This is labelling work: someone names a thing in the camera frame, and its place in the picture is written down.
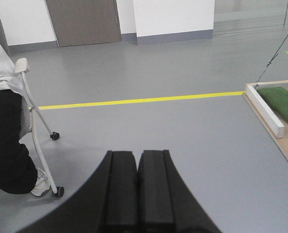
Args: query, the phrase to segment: green sandbag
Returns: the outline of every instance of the green sandbag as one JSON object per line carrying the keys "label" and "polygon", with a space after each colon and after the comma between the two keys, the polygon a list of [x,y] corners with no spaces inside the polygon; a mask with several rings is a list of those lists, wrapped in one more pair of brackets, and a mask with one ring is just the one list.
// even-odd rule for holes
{"label": "green sandbag", "polygon": [[267,105],[288,122],[288,91],[282,87],[267,87],[257,90]]}

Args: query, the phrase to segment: white sneaker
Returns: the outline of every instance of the white sneaker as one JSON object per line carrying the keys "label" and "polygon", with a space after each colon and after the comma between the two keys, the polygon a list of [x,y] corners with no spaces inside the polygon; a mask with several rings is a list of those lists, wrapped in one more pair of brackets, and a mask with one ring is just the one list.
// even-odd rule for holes
{"label": "white sneaker", "polygon": [[49,191],[50,183],[48,181],[46,173],[43,170],[37,168],[37,171],[38,171],[37,182],[31,193],[37,197],[43,197]]}

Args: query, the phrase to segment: cable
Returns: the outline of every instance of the cable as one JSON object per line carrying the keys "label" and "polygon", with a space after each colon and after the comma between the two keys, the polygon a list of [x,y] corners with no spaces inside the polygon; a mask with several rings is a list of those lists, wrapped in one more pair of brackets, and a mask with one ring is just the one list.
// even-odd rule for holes
{"label": "cable", "polygon": [[261,77],[264,75],[264,73],[267,71],[268,67],[271,65],[272,61],[277,57],[277,55],[279,55],[279,50],[280,48],[283,46],[284,42],[286,41],[286,39],[288,38],[288,34],[287,36],[285,37],[285,39],[283,40],[282,44],[280,45],[280,47],[278,48],[278,50],[275,52],[275,54],[273,55],[273,57],[271,58],[271,60],[268,62],[268,64],[266,65],[266,68],[265,70],[261,73],[261,75],[259,76],[259,78],[256,80],[256,86],[255,87],[258,87],[258,83],[261,79]]}
{"label": "cable", "polygon": [[285,12],[285,18],[284,18],[284,23],[283,23],[283,27],[285,27],[285,22],[286,22],[286,16],[288,15],[288,5],[286,7],[286,12]]}

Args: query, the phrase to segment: wheel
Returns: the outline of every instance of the wheel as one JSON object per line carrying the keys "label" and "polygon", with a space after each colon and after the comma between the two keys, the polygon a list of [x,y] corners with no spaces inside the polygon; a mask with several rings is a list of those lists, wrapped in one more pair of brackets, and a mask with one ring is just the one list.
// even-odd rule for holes
{"label": "wheel", "polygon": [[60,138],[60,134],[58,132],[52,132],[52,135],[50,135],[50,138],[52,138],[55,141]]}
{"label": "wheel", "polygon": [[56,187],[57,189],[57,193],[52,192],[52,196],[56,197],[56,198],[60,198],[64,195],[64,187]]}

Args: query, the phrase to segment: floor tape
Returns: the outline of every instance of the floor tape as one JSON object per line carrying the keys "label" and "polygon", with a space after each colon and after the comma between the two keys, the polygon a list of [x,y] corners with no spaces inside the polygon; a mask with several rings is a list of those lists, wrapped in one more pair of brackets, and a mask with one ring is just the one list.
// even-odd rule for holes
{"label": "floor tape", "polygon": [[92,106],[130,104],[130,103],[161,102],[161,101],[170,101],[170,100],[192,100],[192,99],[202,99],[202,98],[212,98],[212,97],[222,97],[222,96],[239,96],[239,95],[242,95],[243,93],[244,93],[244,91],[220,92],[220,93],[198,94],[198,95],[187,95],[187,96],[157,97],[157,98],[148,98],[148,99],[133,99],[133,100],[116,100],[116,101],[92,102],[92,103],[61,104],[61,105],[41,106],[39,108],[41,110],[48,110],[48,109],[79,108],[79,107],[92,107]]}

